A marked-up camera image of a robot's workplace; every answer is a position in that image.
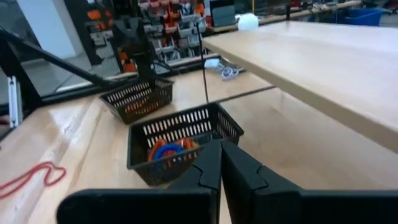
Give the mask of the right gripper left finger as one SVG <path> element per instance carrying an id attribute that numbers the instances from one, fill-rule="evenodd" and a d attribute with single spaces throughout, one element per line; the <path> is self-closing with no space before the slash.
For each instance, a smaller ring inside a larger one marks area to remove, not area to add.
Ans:
<path id="1" fill-rule="evenodd" d="M 166 189 L 86 189 L 63 199 L 57 224 L 219 224 L 221 143 L 199 156 Z"/>

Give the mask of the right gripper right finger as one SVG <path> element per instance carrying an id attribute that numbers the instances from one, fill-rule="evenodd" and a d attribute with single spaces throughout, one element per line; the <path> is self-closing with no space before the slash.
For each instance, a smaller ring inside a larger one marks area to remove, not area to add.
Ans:
<path id="1" fill-rule="evenodd" d="M 232 224 L 398 224 L 398 190 L 306 190 L 223 141 Z"/>

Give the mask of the orange coil wristband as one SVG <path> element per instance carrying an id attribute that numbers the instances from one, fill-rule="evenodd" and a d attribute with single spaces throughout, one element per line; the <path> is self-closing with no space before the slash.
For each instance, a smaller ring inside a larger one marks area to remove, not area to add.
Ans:
<path id="1" fill-rule="evenodd" d="M 154 158 L 154 154 L 157 152 L 157 150 L 162 147 L 163 145 L 165 145 L 167 142 L 164 139 L 158 139 L 156 141 L 156 143 L 154 144 L 154 146 L 152 147 L 152 149 L 150 150 L 148 156 L 147 156 L 147 161 L 150 162 L 153 160 Z"/>
<path id="2" fill-rule="evenodd" d="M 195 149 L 200 145 L 192 138 L 182 138 L 175 142 L 176 145 L 181 146 L 184 150 Z"/>

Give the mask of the blue coil wristband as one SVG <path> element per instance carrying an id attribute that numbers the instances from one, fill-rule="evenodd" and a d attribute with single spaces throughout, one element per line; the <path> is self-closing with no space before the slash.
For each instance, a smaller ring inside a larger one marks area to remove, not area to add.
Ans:
<path id="1" fill-rule="evenodd" d="M 178 154 L 178 153 L 182 152 L 183 150 L 184 150 L 184 148 L 179 144 L 175 144 L 175 143 L 164 144 L 155 149 L 152 159 L 159 160 L 164 157 Z"/>

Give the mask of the long red rubber band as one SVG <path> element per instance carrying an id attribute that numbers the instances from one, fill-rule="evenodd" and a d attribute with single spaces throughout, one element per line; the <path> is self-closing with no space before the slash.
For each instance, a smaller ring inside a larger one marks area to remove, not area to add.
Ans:
<path id="1" fill-rule="evenodd" d="M 0 185 L 0 200 L 10 197 L 12 194 L 22 189 L 37 172 L 46 170 L 43 178 L 43 184 L 46 187 L 51 187 L 60 182 L 67 174 L 67 170 L 64 167 L 56 166 L 52 161 L 45 161 L 32 167 L 22 175 L 12 179 L 5 184 Z M 55 179 L 51 179 L 52 172 L 60 172 L 60 175 Z"/>

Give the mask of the wooden desk shelf riser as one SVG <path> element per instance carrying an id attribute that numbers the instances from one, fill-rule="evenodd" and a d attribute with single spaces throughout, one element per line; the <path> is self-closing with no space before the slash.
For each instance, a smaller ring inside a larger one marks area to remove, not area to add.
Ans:
<path id="1" fill-rule="evenodd" d="M 285 21 L 203 45 L 398 152 L 398 29 Z"/>

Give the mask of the background work desk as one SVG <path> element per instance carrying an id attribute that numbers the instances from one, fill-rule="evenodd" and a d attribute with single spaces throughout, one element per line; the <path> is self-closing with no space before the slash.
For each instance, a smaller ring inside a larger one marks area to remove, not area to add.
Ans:
<path id="1" fill-rule="evenodd" d="M 319 13 L 324 13 L 328 11 L 335 11 L 339 10 L 342 8 L 347 8 L 347 7 L 353 7 L 353 6 L 359 6 L 362 4 L 362 1 L 348 1 L 344 3 L 336 3 L 334 6 L 321 6 L 319 8 L 312 8 L 312 9 L 306 9 L 303 11 L 299 12 L 294 12 L 290 13 L 290 19 L 298 18 L 298 17 L 304 17 L 304 16 L 309 16 L 309 15 L 314 15 L 314 14 L 319 14 Z M 287 15 L 271 15 L 271 16 L 266 16 L 263 18 L 258 19 L 259 25 L 263 26 L 264 24 L 270 24 L 273 22 L 280 22 L 280 21 L 286 21 L 287 20 Z M 224 31 L 230 31 L 230 30 L 236 30 L 238 26 L 236 24 L 229 25 L 229 26 L 223 26 L 223 27 L 209 27 L 209 30 L 213 32 L 224 32 Z"/>

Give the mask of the black plastic basket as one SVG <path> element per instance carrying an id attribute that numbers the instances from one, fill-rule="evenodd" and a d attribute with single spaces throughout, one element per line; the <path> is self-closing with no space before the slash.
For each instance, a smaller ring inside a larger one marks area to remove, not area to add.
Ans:
<path id="1" fill-rule="evenodd" d="M 218 103 L 178 111 L 133 124 L 129 128 L 127 168 L 136 171 L 149 186 L 166 184 L 184 173 L 199 156 L 203 145 L 214 139 L 238 144 L 244 130 Z M 198 144 L 193 149 L 160 158 L 150 152 L 157 141 L 174 143 L 188 138 Z"/>
<path id="2" fill-rule="evenodd" d="M 173 85 L 173 81 L 163 78 L 154 78 L 149 81 L 135 79 L 124 86 L 100 95 L 99 99 L 118 120 L 124 124 L 131 124 L 170 104 Z M 150 113 L 126 114 L 124 112 L 127 105 L 142 100 L 158 102 L 159 106 Z"/>

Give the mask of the parts bin rack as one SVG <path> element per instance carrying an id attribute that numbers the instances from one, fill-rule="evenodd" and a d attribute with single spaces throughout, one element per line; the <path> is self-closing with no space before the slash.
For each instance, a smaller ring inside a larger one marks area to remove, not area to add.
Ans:
<path id="1" fill-rule="evenodd" d="M 155 53 L 151 67 L 159 75 L 179 72 L 208 53 L 199 46 L 199 39 L 208 27 L 202 0 L 87 0 L 87 3 L 85 28 L 102 67 L 114 67 L 119 72 L 137 71 L 136 62 L 116 42 L 112 32 L 117 19 L 127 22 L 132 17 L 143 21 Z"/>

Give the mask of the white bulb table lamp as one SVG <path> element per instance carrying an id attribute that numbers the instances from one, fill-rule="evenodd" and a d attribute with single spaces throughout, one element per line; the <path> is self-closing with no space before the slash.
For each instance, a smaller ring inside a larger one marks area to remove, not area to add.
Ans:
<path id="1" fill-rule="evenodd" d="M 242 14 L 238 20 L 238 30 L 251 30 L 259 27 L 259 19 L 252 13 Z"/>

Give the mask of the blue storage bin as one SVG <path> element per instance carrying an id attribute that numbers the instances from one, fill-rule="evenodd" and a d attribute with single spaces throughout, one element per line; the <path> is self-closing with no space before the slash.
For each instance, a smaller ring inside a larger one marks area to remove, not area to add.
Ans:
<path id="1" fill-rule="evenodd" d="M 337 23 L 356 26 L 379 26 L 383 11 L 380 9 L 342 9 Z"/>

